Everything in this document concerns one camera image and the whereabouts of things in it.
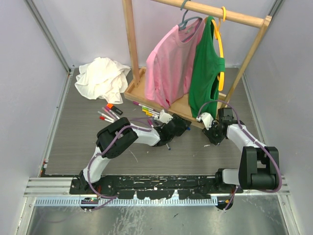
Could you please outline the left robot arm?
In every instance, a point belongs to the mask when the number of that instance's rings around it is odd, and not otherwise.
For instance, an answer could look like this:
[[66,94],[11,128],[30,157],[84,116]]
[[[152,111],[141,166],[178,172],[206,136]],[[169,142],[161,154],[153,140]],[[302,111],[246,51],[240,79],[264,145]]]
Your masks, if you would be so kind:
[[131,123],[126,117],[119,118],[97,133],[95,152],[78,177],[79,188],[87,194],[96,192],[101,175],[110,162],[120,156],[132,144],[152,147],[167,145],[174,137],[181,136],[191,122],[173,114],[167,119],[157,119],[160,126],[148,128]]

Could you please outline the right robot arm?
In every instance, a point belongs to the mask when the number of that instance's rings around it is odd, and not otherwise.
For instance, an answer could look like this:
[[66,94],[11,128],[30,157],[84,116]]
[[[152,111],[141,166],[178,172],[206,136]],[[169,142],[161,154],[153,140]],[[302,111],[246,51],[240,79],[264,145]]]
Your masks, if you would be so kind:
[[197,117],[204,124],[202,132],[211,144],[219,145],[224,139],[231,140],[241,152],[238,168],[220,168],[215,174],[215,189],[227,192],[232,185],[241,189],[277,192],[282,186],[279,170],[279,152],[259,142],[239,120],[232,108],[220,108],[218,120],[211,114],[202,113]]

